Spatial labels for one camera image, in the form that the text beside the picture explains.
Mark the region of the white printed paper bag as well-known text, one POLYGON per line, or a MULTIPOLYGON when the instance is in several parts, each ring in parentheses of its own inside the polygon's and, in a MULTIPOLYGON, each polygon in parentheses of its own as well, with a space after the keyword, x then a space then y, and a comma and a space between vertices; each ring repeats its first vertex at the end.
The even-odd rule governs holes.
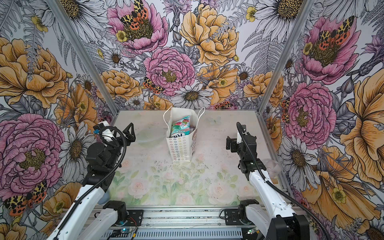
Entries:
POLYGON ((192 156, 196 149, 199 120, 205 111, 205 108, 196 112, 192 109, 170 107, 163 114, 163 120, 168 127, 166 132, 166 142, 174 162, 190 162, 192 160, 192 156), (183 137, 170 138, 172 123, 187 116, 191 116, 191 133, 183 137))

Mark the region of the teal snack packet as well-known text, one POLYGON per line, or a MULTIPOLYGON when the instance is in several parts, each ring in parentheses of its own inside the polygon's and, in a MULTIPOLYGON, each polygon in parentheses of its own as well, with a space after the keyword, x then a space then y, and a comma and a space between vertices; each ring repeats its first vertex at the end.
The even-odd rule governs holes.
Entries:
POLYGON ((183 137, 191 133, 190 117, 187 116, 172 123, 170 138, 183 137))

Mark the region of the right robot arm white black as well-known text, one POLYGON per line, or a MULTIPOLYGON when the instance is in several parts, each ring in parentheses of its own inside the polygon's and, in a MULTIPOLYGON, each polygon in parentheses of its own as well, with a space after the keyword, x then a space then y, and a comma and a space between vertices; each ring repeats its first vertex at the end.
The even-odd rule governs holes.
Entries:
POLYGON ((297 202, 276 187, 263 162, 257 157, 257 138, 247 132, 246 127, 237 123, 236 139, 226 140, 226 149, 238 154, 239 170, 258 191, 261 202, 241 201, 240 220, 252 223, 266 240, 309 240, 310 223, 304 215, 299 215, 293 206, 297 202))

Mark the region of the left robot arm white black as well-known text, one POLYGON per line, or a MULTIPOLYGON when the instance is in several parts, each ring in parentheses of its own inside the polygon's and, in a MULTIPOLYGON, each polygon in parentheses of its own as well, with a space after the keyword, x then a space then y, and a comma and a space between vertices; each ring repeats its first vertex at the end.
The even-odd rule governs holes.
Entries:
POLYGON ((97 218, 85 226, 122 167, 127 147, 136 140, 133 123, 121 131, 104 121, 94 126, 94 132, 101 141, 87 150, 88 173, 71 207, 48 237, 50 240, 98 240, 110 227, 124 225, 129 219, 125 202, 108 201, 97 218))

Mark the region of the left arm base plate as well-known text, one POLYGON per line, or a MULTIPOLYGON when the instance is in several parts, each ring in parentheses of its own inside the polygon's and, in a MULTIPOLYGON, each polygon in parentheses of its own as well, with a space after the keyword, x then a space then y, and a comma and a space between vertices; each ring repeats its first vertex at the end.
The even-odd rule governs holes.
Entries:
POLYGON ((144 210, 127 210, 127 217, 123 227, 140 227, 144 219, 144 210))

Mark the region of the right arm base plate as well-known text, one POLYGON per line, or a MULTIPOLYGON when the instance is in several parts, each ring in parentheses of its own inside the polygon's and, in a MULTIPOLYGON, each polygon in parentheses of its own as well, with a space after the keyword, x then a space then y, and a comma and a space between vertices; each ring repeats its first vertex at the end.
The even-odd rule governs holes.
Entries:
POLYGON ((231 208, 224 209, 224 213, 221 214, 224 218, 226 226, 245 226, 246 224, 240 218, 240 209, 231 208))

